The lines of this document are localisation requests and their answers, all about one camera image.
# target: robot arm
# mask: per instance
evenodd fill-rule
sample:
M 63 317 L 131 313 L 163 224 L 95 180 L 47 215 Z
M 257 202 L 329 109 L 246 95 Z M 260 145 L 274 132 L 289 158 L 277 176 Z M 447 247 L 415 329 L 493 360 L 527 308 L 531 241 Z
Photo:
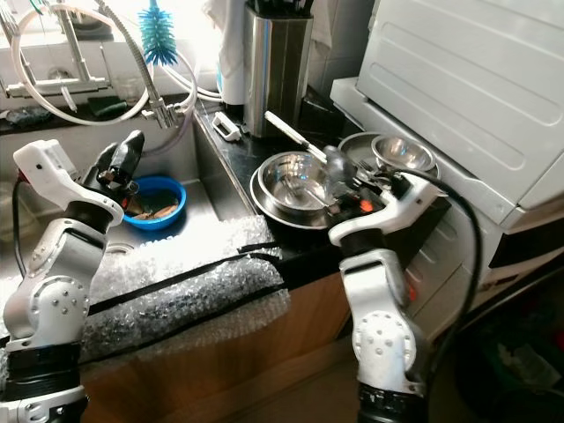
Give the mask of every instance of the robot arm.
M 110 145 L 78 185 L 74 166 L 56 140 L 36 141 L 14 153 L 21 174 L 43 197 L 66 209 L 33 252 L 27 274 L 6 302 L 9 377 L 0 421 L 76 422 L 87 398 L 78 374 L 79 342 L 89 309 L 90 282 L 109 227 L 136 190 L 133 171 L 144 136 L 134 131 Z
M 330 178 L 341 185 L 346 181 L 348 189 L 358 192 L 354 164 L 341 152 L 326 149 L 326 155 Z M 439 191 L 418 177 L 402 177 L 401 192 L 381 190 L 377 211 L 353 213 L 356 217 L 329 231 L 331 242 L 345 255 L 339 267 L 359 361 L 359 423 L 427 421 L 428 345 L 405 313 L 407 286 L 397 255 L 385 248 L 383 236 L 412 225 Z

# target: metal plate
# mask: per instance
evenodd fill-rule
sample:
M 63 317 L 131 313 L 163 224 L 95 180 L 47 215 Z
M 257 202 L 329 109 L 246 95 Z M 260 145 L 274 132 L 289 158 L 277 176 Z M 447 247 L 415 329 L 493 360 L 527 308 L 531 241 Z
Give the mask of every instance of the metal plate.
M 298 217 L 281 211 L 273 203 L 267 201 L 266 195 L 258 184 L 258 169 L 250 179 L 250 195 L 257 207 L 269 218 L 276 220 L 284 225 L 297 227 L 299 229 L 323 230 L 329 225 L 326 214 L 316 214 L 315 216 Z

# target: stainless steel bowl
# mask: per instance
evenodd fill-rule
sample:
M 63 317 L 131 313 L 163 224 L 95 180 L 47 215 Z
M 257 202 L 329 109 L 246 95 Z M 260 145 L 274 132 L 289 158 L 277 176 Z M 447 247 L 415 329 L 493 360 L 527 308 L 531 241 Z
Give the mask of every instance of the stainless steel bowl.
M 258 168 L 257 179 L 266 199 L 287 213 L 325 213 L 323 204 L 332 202 L 323 163 L 307 152 L 268 158 Z
M 381 135 L 372 140 L 378 167 L 409 168 L 426 172 L 435 165 L 433 153 L 418 141 Z
M 322 230 L 329 226 L 329 215 L 324 211 L 315 213 L 286 213 L 266 197 L 258 184 L 258 169 L 250 180 L 250 195 L 256 206 L 266 216 L 291 227 L 307 230 Z

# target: blue bowl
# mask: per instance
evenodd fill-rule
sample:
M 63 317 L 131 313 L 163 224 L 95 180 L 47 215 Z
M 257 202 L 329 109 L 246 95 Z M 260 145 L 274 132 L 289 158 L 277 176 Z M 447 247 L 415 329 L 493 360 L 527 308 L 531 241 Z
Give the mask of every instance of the blue bowl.
M 125 220 L 130 225 L 143 229 L 144 231 L 158 231 L 167 226 L 172 225 L 178 218 L 180 218 L 182 210 L 186 205 L 186 189 L 177 181 L 166 176 L 146 176 L 145 178 L 136 179 L 135 182 L 139 185 L 138 194 L 144 192 L 156 191 L 160 189 L 168 189 L 176 194 L 178 198 L 178 207 L 175 211 L 170 213 L 164 218 L 151 219 L 151 220 L 138 220 L 130 216 L 123 215 Z

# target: black countertop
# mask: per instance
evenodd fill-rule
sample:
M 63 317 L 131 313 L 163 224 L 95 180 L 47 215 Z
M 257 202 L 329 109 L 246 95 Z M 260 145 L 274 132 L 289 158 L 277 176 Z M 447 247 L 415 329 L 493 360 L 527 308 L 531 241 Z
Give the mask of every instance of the black countertop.
M 224 105 L 199 101 L 197 113 L 202 117 L 204 124 L 209 125 L 206 128 L 208 131 L 215 131 L 211 127 L 211 120 L 217 111 L 223 111 L 238 126 L 241 125 L 241 118 L 226 110 Z M 344 138 L 362 132 L 362 129 L 348 120 L 342 112 L 311 89 L 308 89 L 302 102 L 296 129 L 310 143 L 321 149 L 326 145 L 337 146 Z M 302 150 L 302 147 L 281 132 L 279 137 L 261 139 L 243 134 L 238 142 L 227 142 L 220 136 L 210 137 L 210 140 L 251 203 L 250 180 L 260 165 L 274 154 Z M 411 261 L 448 208 L 448 202 L 440 198 L 416 225 L 387 237 L 389 247 L 398 253 L 403 265 Z M 343 256 L 339 248 L 330 244 L 327 230 L 297 229 L 270 218 L 267 218 L 267 221 L 277 244 L 282 248 L 283 259 L 278 269 L 289 288 L 303 286 L 338 271 L 338 263 Z

